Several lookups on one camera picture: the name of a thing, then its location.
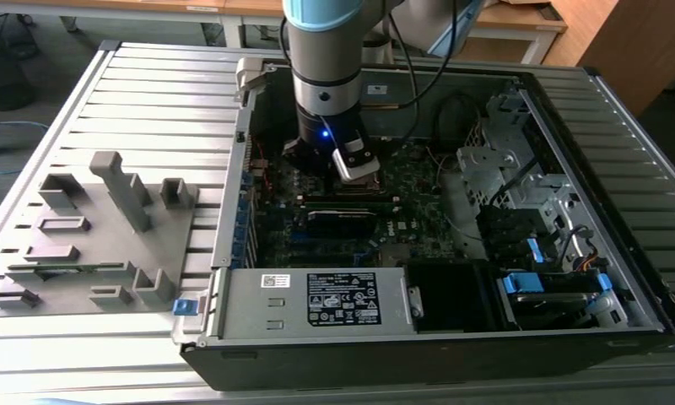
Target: motherboard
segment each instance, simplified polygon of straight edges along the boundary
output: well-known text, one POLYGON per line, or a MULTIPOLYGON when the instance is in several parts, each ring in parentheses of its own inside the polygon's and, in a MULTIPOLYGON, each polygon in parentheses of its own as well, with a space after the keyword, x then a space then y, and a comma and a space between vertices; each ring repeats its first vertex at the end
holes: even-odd
POLYGON ((336 173, 294 170, 257 143, 257 266, 394 267, 412 257, 460 256, 437 184, 454 165, 453 154, 432 155, 424 143, 406 143, 374 175, 345 184, 336 173))

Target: barcode sticker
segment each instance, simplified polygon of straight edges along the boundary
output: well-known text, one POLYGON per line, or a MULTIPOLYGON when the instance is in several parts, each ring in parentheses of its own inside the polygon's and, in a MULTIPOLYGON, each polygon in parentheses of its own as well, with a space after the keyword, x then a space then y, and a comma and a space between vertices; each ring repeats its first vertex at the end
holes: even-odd
POLYGON ((288 289, 290 287, 290 275, 262 274, 260 285, 264 289, 288 289))

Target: aluminum extrusion table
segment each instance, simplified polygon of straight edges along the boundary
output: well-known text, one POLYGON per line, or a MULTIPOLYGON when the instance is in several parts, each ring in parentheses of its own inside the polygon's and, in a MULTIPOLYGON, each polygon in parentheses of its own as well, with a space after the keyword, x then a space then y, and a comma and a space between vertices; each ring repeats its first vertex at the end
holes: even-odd
MULTIPOLYGON (((50 172, 90 176, 86 156, 117 150, 143 182, 182 177, 199 186, 179 290, 203 289, 238 104, 234 69, 276 52, 103 44, 0 207, 0 251, 27 237, 50 172)), ((428 60, 416 61, 428 64, 428 60)), ((599 77, 576 68, 461 63, 531 72, 573 132, 651 261, 675 292, 675 169, 599 77)), ((298 403, 481 397, 563 403, 675 403, 675 347, 611 360, 565 377, 437 386, 214 392, 182 362, 169 313, 0 319, 0 392, 95 403, 298 403)))

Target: orange wire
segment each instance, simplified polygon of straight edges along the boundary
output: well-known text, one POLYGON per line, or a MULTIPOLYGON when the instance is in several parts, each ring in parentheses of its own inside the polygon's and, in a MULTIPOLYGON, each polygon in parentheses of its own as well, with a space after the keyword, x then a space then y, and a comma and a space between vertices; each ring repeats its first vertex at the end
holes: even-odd
POLYGON ((587 271, 587 265, 589 263, 595 262, 596 259, 597 259, 597 253, 592 253, 591 257, 587 258, 585 262, 580 266, 580 272, 585 272, 587 271))

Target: wooden cabinet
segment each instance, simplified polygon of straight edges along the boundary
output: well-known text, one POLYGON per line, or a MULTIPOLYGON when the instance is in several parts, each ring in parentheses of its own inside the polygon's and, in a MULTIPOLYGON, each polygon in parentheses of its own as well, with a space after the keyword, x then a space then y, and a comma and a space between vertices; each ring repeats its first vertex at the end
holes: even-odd
POLYGON ((543 63, 596 68, 637 115, 675 78, 675 0, 552 0, 568 25, 543 63))

